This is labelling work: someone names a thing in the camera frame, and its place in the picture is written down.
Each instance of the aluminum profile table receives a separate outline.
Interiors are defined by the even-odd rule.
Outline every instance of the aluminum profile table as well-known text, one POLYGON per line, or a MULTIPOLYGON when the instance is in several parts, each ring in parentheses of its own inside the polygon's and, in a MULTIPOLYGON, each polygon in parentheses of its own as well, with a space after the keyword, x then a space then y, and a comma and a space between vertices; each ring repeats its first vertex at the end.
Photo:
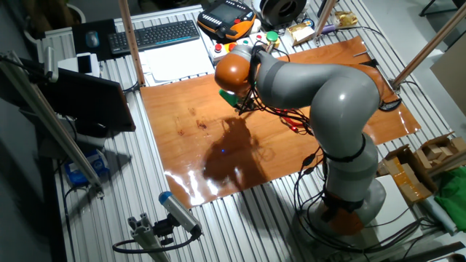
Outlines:
MULTIPOLYGON (((320 1, 311 0, 307 14, 313 20, 317 20, 319 5, 320 1)), ((357 14, 360 25, 381 31, 361 0, 340 1, 335 9, 351 10, 357 14)), ((139 29, 180 20, 196 21, 201 11, 201 6, 194 6, 138 15, 133 17, 133 25, 139 29)), ((123 31, 121 19, 116 19, 115 25, 117 32, 123 31)), ((403 62, 380 35, 371 31, 355 29, 331 33, 321 39, 321 44, 332 44, 358 35, 364 39, 369 52, 377 59, 388 79, 400 73, 403 62)), ((213 45, 204 33, 201 36, 206 48, 213 45)), ((47 46, 55 48, 58 60, 76 55, 70 28, 46 32, 46 37, 37 44, 40 60, 43 58, 42 50, 47 46)), ((297 47, 280 45, 280 49, 289 54, 310 48, 308 43, 297 47)), ((129 56, 100 62, 100 67, 104 79, 119 82, 123 89, 136 83, 133 61, 129 56)), ((198 76, 186 76, 180 81, 198 76)), ((151 74, 145 74, 145 77, 150 78, 151 74)), ((416 81, 412 76, 408 80, 416 81)), ((404 144, 419 148, 426 140, 450 132, 446 121, 421 88, 404 84, 400 96, 422 128, 414 134, 377 146, 379 159, 404 144)), ((131 239, 127 218, 147 213, 152 221, 158 221, 167 215, 164 207, 158 203, 158 196, 169 188, 141 94, 139 91, 130 92, 127 101, 137 128, 135 132, 123 132, 105 142, 104 154, 111 169, 107 176, 101 178, 105 197, 97 199, 85 190, 77 190, 64 201, 63 195, 70 186, 65 175, 55 174, 68 261, 151 260, 148 255, 123 255, 111 249, 114 243, 131 239)), ((316 261, 310 249, 298 245, 299 239, 290 228, 296 178, 297 174, 287 175, 192 208, 192 213, 202 224, 204 236, 187 247, 168 252, 172 261, 316 261)), ((306 176, 301 191, 308 198, 321 187, 321 180, 306 176)), ((414 213, 421 215, 416 208, 414 213)), ((175 243, 185 242, 188 238, 182 229, 175 230, 175 243)), ((128 248, 138 247, 133 244, 128 248)), ((378 253, 369 258, 380 261, 389 253, 378 253)), ((365 260, 360 255, 347 253, 336 253, 330 259, 365 260)))

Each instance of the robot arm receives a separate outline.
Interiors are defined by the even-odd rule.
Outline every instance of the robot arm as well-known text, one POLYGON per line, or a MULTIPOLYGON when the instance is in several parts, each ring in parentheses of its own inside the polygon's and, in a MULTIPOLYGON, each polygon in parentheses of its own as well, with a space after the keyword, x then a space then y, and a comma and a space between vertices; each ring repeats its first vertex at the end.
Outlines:
POLYGON ((281 109, 311 106, 309 125, 328 159, 327 201, 317 205, 312 220, 328 232, 359 232, 375 218, 385 197, 382 185, 374 180, 376 146, 362 132, 380 101, 374 81, 349 66, 286 63, 265 51, 236 46, 219 62, 216 81, 222 89, 241 95, 249 86, 247 79, 256 80, 265 105, 281 109), (251 61, 248 75, 240 74, 236 67, 249 69, 251 61), (251 77, 256 64, 260 64, 257 77, 251 77))

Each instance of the black keyboard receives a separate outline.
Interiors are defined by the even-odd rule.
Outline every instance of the black keyboard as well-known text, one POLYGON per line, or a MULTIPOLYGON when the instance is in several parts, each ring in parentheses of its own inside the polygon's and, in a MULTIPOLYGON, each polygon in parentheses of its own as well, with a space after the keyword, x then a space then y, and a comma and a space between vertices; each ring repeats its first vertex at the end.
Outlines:
MULTIPOLYGON (((134 30, 134 34, 140 51, 157 47, 166 47, 199 38, 199 32, 192 20, 137 29, 134 30)), ((110 41, 112 54, 120 55, 130 53, 125 32, 109 34, 108 40, 110 41)))

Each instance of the metal rod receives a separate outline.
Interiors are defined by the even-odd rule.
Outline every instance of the metal rod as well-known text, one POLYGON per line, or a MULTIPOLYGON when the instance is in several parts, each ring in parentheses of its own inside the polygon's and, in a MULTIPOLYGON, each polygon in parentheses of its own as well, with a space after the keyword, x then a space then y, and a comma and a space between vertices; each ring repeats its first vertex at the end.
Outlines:
POLYGON ((440 44, 443 39, 458 25, 458 23, 466 17, 466 4, 463 4, 458 12, 448 21, 442 29, 430 40, 429 43, 416 55, 416 57, 401 71, 401 73, 393 81, 393 87, 397 90, 401 82, 408 77, 414 69, 440 44))
POLYGON ((322 14, 317 22, 317 25, 315 26, 314 39, 319 37, 322 33, 323 27, 327 23, 327 20, 330 17, 330 14, 332 13, 333 7, 335 7, 335 3, 336 0, 327 0, 327 2, 325 3, 322 14))
POLYGON ((139 58, 138 43, 136 42, 136 36, 134 35, 133 23, 131 22, 131 14, 128 9, 127 0, 118 0, 119 10, 122 13, 123 26, 125 27, 126 39, 128 40, 128 46, 130 47, 131 57, 133 58, 134 68, 136 75, 138 76, 138 83, 140 86, 146 86, 144 80, 143 67, 139 58))
MULTIPOLYGON (((14 52, 8 53, 7 57, 16 63, 21 63, 14 52)), ((52 133, 54 139, 56 139, 71 160, 73 160, 74 164, 81 170, 89 183, 96 187, 98 191, 101 191, 102 184, 99 177, 87 161, 81 149, 79 149, 68 131, 66 131, 66 128, 58 120, 52 106, 47 102, 47 99, 37 85, 30 83, 25 71, 16 65, 1 62, 0 70, 2 70, 13 83, 17 91, 41 119, 45 127, 52 133)))

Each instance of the wooden table surface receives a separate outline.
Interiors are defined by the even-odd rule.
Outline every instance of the wooden table surface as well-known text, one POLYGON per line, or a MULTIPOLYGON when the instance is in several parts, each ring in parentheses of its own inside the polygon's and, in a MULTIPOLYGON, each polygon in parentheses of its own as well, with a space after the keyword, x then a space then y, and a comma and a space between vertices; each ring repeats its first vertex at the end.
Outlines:
MULTIPOLYGON (((386 101, 396 99, 375 69, 361 38, 290 55, 295 63, 339 63, 365 71, 386 101)), ((218 94, 213 75, 158 87, 141 88, 170 190, 187 207, 213 201, 299 170, 318 147, 277 116, 253 112, 238 116, 218 94)), ((309 108, 302 109, 309 113, 309 108)), ((401 105, 377 111, 364 132, 375 144, 416 132, 421 127, 401 105)))

